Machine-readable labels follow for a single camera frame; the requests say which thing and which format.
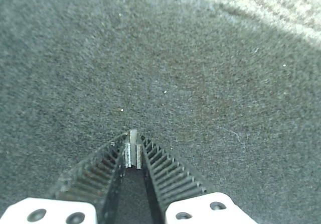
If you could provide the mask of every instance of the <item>screw hole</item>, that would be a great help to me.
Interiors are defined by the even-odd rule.
[[[75,212],[67,218],[66,223],[67,224],[80,224],[84,221],[84,219],[85,219],[84,213]]]
[[[35,210],[33,212],[30,213],[30,215],[27,217],[27,220],[29,222],[36,222],[41,220],[42,218],[44,218],[45,214],[46,214],[46,210],[45,209],[38,209]]]
[[[192,215],[186,213],[186,212],[179,212],[176,214],[177,220],[184,220],[184,219],[190,219],[192,218]]]
[[[226,206],[223,203],[214,201],[210,204],[212,210],[223,210],[226,209]]]

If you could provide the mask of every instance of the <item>mounting hole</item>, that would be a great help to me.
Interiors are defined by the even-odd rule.
[[[36,222],[36,221],[39,221],[41,220],[42,218],[44,218],[45,214],[46,214],[46,210],[45,209],[38,209],[38,210],[35,210],[33,212],[31,212],[29,214],[29,216],[27,217],[27,220],[29,222]]]
[[[212,210],[223,210],[226,209],[226,206],[223,203],[214,201],[210,204]]]
[[[66,223],[67,224],[80,224],[84,221],[84,219],[85,219],[84,213],[75,212],[67,218]]]
[[[176,214],[177,220],[184,220],[184,219],[190,219],[190,218],[192,218],[192,215],[186,212],[179,212]]]

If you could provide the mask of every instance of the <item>white mounting bracket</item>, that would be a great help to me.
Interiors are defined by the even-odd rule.
[[[211,193],[169,205],[165,224],[257,224],[232,199],[223,193]]]
[[[0,224],[97,224],[92,204],[27,198],[7,208]]]

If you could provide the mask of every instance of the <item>dark gray carpet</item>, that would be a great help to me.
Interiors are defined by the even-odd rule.
[[[0,214],[138,128],[257,222],[319,224],[320,59],[208,0],[0,0]]]

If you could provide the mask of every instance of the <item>gray carpet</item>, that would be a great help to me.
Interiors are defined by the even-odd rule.
[[[253,1],[0,0],[0,214],[138,128],[258,223],[319,223],[318,12]]]

